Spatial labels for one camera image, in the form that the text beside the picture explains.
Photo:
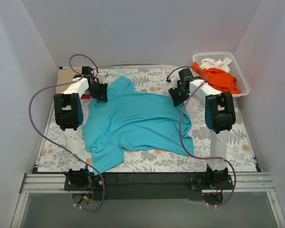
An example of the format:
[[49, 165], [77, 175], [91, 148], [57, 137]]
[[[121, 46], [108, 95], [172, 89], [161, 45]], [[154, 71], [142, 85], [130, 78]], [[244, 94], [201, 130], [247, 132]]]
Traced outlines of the turquoise t shirt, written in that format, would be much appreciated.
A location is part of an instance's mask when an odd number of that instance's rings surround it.
[[93, 100], [83, 126], [85, 147], [95, 174], [124, 162], [124, 151], [160, 149], [186, 155], [194, 152], [191, 121], [168, 96], [140, 93], [120, 76], [108, 86], [108, 102]]

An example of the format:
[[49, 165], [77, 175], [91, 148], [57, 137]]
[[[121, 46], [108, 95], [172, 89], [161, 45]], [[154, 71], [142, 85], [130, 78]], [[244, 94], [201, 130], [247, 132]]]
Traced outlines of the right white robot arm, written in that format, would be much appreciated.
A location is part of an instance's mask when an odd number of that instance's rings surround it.
[[168, 90], [173, 105], [187, 105], [193, 95], [197, 95], [205, 104], [205, 124], [210, 132], [210, 157], [204, 173], [196, 178], [190, 178], [189, 183], [193, 190], [204, 187], [223, 190], [225, 186], [232, 186], [231, 176], [228, 174], [230, 162], [226, 160], [227, 140], [236, 115], [233, 96], [229, 92], [221, 92], [207, 83], [207, 76], [194, 76], [192, 68], [180, 66], [176, 68], [178, 77], [167, 76], [166, 81], [172, 87]]

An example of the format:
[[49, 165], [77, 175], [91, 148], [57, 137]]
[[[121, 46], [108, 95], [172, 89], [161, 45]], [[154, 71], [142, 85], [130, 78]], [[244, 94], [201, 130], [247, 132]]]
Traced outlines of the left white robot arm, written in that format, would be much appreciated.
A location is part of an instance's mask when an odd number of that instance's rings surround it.
[[89, 66], [82, 67], [81, 74], [73, 77], [73, 83], [62, 93], [54, 95], [54, 111], [56, 124], [66, 139], [67, 149], [71, 151], [71, 163], [66, 173], [72, 187], [86, 190], [92, 179], [86, 164], [78, 159], [82, 150], [81, 126], [84, 114], [80, 98], [85, 92], [101, 102], [107, 102], [108, 84], [105, 75], [99, 74]]

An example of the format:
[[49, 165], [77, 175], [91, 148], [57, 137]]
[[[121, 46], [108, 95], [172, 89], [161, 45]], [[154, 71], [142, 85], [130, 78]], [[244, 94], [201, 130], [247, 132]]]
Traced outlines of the folded magenta t shirt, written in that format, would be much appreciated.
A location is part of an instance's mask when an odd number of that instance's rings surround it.
[[90, 99], [91, 95], [88, 93], [88, 94], [83, 94], [81, 96], [81, 99]]

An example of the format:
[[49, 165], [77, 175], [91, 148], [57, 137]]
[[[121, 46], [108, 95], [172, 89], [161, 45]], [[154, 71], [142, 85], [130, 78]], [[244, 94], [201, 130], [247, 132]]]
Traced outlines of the floral table mat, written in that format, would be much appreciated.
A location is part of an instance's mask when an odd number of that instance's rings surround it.
[[[135, 89], [141, 93], [154, 93], [168, 96], [170, 85], [166, 76], [170, 68], [107, 68], [105, 81], [113, 82], [119, 76], [131, 79]], [[205, 104], [194, 95], [186, 109], [190, 116], [192, 128], [189, 135], [193, 138], [194, 154], [198, 157], [209, 157], [210, 133], [204, 120]], [[236, 123], [227, 139], [227, 160], [236, 172], [254, 172], [256, 165], [251, 151], [247, 132], [239, 111], [235, 106]], [[204, 172], [206, 161], [197, 160], [159, 149], [144, 151], [124, 151], [125, 161], [112, 168], [111, 172]], [[68, 171], [72, 156], [62, 148], [49, 141], [44, 141], [39, 150], [35, 166], [38, 172]]]

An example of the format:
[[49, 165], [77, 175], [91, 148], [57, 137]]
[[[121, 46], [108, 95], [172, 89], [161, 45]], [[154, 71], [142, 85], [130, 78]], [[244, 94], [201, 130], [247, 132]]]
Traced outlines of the folded tan t shirt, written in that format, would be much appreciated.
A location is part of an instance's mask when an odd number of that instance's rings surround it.
[[89, 88], [88, 80], [74, 72], [72, 69], [60, 69], [58, 71], [56, 94], [70, 95], [73, 93], [79, 94], [81, 97]]

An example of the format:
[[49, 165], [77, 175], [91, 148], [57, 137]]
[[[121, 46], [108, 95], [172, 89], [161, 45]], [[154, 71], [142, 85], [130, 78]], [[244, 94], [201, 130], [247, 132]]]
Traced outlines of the orange t shirt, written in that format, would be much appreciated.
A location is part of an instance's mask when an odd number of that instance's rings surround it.
[[237, 87], [237, 79], [230, 73], [219, 68], [200, 68], [197, 62], [193, 63], [193, 71], [197, 73], [202, 79], [206, 79], [208, 84], [221, 92], [230, 92], [231, 94], [240, 94], [241, 90]]

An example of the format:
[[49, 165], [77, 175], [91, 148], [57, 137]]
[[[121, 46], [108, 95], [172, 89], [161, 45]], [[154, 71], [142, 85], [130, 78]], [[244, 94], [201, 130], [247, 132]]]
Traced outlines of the white t shirt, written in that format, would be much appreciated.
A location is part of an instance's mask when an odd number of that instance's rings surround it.
[[210, 68], [218, 68], [221, 69], [227, 73], [230, 72], [229, 64], [232, 62], [232, 59], [226, 57], [223, 60], [215, 60], [212, 58], [205, 58], [201, 60], [200, 67], [204, 69], [210, 69]]

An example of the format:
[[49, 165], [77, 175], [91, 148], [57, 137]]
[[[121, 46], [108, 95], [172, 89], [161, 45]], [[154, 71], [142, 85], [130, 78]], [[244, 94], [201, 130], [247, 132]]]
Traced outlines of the white plastic basket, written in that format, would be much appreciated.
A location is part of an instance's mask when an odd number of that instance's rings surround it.
[[234, 55], [229, 52], [206, 52], [206, 53], [197, 53], [192, 56], [192, 61], [197, 62], [199, 65], [201, 64], [201, 60], [205, 58], [211, 58], [214, 60], [223, 61], [226, 57], [230, 58], [232, 61], [228, 64], [230, 69], [230, 74], [237, 79], [237, 87], [240, 89], [241, 93], [233, 95], [234, 98], [238, 98], [241, 96], [246, 96], [249, 94], [250, 90], [244, 78], [244, 75], [238, 65], [238, 62]]

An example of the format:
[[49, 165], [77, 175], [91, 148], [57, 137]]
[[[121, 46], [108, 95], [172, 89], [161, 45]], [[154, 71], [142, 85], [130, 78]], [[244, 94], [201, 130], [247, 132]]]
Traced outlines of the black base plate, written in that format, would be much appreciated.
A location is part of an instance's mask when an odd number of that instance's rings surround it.
[[106, 172], [99, 175], [87, 171], [64, 172], [64, 191], [88, 193], [93, 200], [203, 200], [202, 192], [221, 196], [233, 189], [228, 176], [224, 181], [211, 182], [204, 172]]

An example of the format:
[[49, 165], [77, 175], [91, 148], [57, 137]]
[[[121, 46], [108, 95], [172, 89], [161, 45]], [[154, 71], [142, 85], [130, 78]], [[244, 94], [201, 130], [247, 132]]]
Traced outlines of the aluminium frame rail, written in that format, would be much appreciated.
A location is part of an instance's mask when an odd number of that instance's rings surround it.
[[[201, 172], [107, 172], [104, 174], [106, 187], [180, 187], [192, 185], [197, 182]], [[266, 172], [238, 172], [230, 174], [224, 184], [224, 192], [232, 190], [235, 184], [237, 192], [272, 192], [276, 188], [272, 178]], [[22, 182], [21, 193], [57, 193], [57, 192], [83, 192], [72, 187], [69, 179], [60, 173], [26, 174]]]

